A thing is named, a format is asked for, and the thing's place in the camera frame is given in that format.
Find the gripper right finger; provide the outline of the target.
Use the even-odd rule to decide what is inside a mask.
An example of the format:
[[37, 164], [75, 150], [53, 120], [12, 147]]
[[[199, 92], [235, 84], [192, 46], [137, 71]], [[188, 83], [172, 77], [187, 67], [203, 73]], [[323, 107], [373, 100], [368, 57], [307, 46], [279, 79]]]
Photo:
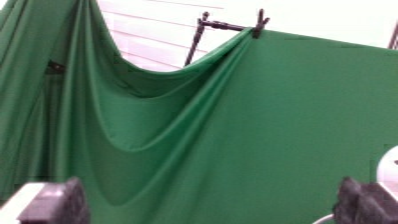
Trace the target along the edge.
[[382, 182], [343, 178], [332, 215], [336, 224], [398, 224], [398, 197]]

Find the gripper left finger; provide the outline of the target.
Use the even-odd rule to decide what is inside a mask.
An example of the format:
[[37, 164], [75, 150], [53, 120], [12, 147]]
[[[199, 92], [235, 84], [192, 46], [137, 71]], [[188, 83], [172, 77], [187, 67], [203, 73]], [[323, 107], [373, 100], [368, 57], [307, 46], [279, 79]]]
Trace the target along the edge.
[[89, 204], [80, 179], [30, 182], [0, 207], [0, 224], [89, 224]]

